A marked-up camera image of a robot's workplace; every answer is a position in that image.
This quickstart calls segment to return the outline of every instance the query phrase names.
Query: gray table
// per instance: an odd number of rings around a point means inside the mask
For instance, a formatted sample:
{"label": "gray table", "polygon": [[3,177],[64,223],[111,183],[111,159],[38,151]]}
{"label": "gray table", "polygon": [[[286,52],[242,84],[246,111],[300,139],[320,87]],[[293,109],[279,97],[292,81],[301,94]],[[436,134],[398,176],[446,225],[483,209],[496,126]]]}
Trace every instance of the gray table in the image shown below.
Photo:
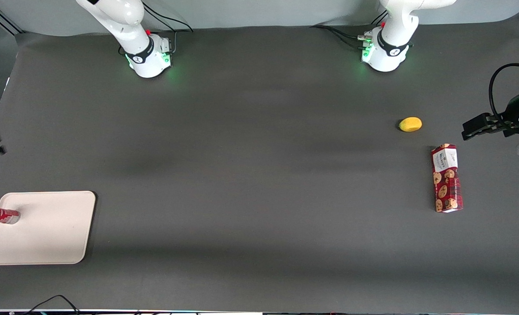
{"label": "gray table", "polygon": [[[98,202],[86,258],[0,267],[0,308],[64,294],[80,308],[519,314],[519,138],[460,135],[489,110],[492,72],[519,62],[519,18],[421,26],[413,42],[377,73],[324,30],[200,30],[144,80],[110,36],[23,35],[0,197]],[[506,70],[499,106],[518,92]],[[397,131],[406,116],[422,130]],[[444,142],[458,213],[433,210],[429,148]]]}

